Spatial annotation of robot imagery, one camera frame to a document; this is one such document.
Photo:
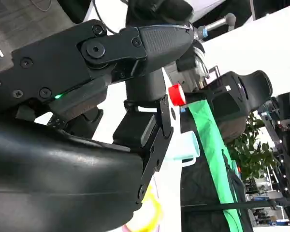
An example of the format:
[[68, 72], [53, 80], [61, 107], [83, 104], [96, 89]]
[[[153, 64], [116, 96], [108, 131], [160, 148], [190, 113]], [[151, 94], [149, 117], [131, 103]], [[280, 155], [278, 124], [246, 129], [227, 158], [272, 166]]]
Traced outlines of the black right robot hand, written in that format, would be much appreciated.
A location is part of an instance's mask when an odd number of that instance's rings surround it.
[[162, 68], [182, 25], [108, 35], [90, 20], [12, 53], [0, 72], [0, 232], [105, 232], [142, 205], [174, 129]]

